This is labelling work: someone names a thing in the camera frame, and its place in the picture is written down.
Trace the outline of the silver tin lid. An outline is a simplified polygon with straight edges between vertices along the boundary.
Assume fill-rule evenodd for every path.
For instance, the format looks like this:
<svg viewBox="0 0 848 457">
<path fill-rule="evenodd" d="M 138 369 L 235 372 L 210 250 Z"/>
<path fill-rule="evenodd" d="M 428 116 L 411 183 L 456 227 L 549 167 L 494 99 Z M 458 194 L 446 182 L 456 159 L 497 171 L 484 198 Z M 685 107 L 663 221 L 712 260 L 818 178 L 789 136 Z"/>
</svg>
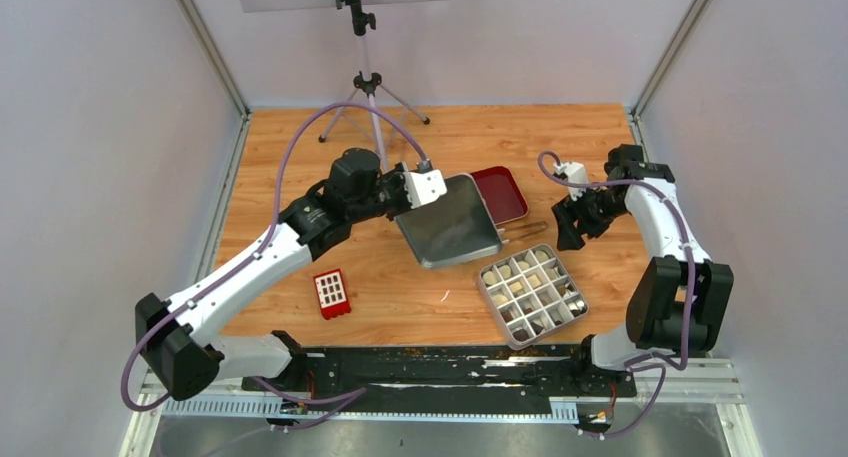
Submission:
<svg viewBox="0 0 848 457">
<path fill-rule="evenodd" d="M 458 174 L 445 183 L 445 195 L 395 219 L 416 261 L 428 270 L 493 256 L 503 248 L 473 177 Z"/>
</svg>

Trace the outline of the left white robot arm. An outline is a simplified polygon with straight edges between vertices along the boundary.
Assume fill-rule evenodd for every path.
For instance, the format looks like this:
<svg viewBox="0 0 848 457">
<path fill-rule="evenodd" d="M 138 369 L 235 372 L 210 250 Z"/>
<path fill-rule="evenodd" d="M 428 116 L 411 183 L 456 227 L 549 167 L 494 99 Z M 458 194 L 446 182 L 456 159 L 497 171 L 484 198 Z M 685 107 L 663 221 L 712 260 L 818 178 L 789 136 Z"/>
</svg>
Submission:
<svg viewBox="0 0 848 457">
<path fill-rule="evenodd" d="M 270 378 L 283 390 L 298 388 L 306 363 L 293 342 L 276 334 L 224 337 L 220 331 L 248 304 L 293 272 L 350 237 L 355 224 L 389 220 L 436 201 L 446 191 L 440 171 L 422 162 L 387 172 L 362 148 L 346 150 L 329 174 L 293 200 L 267 230 L 212 274 L 161 300 L 135 307 L 141 357 L 175 401 L 230 378 Z"/>
</svg>

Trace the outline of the red lacquer tray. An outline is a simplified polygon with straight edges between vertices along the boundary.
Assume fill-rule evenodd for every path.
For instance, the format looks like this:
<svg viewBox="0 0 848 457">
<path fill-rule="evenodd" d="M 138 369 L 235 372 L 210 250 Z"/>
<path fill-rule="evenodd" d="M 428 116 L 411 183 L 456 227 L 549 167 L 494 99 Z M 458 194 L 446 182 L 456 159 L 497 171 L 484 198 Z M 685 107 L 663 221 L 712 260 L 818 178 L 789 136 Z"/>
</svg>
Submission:
<svg viewBox="0 0 848 457">
<path fill-rule="evenodd" d="M 528 203 L 512 172 L 504 166 L 493 166 L 471 173 L 495 224 L 524 218 Z"/>
</svg>

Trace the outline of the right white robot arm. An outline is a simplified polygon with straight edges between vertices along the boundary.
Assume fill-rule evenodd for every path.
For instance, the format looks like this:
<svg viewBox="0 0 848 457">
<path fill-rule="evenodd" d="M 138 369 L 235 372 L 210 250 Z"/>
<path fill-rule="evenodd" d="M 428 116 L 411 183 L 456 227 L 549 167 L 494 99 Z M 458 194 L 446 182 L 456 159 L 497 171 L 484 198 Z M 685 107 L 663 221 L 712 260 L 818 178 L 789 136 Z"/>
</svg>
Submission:
<svg viewBox="0 0 848 457">
<path fill-rule="evenodd" d="M 570 369 L 575 388 L 596 394 L 609 384 L 611 371 L 633 371 L 652 359 L 683 370 L 692 355 L 712 351 L 734 274 L 697 241 L 679 204 L 671 168 L 648 161 L 634 144 L 609 151 L 601 182 L 589 178 L 584 164 L 564 161 L 551 151 L 541 152 L 537 164 L 568 190 L 552 207 L 558 250 L 580 250 L 615 219 L 630 215 L 649 256 L 624 324 L 584 340 L 585 357 Z"/>
</svg>

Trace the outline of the silver compartment tin box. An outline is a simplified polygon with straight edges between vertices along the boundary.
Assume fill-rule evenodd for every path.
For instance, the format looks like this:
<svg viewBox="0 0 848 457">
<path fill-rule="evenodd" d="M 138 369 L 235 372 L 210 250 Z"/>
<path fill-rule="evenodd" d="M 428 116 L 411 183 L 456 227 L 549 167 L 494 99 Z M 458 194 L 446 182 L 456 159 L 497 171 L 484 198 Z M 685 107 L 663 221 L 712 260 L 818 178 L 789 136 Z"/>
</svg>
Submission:
<svg viewBox="0 0 848 457">
<path fill-rule="evenodd" d="M 583 318 L 589 304 L 557 252 L 539 244 L 482 268 L 482 299 L 506 345 L 521 350 Z"/>
</svg>

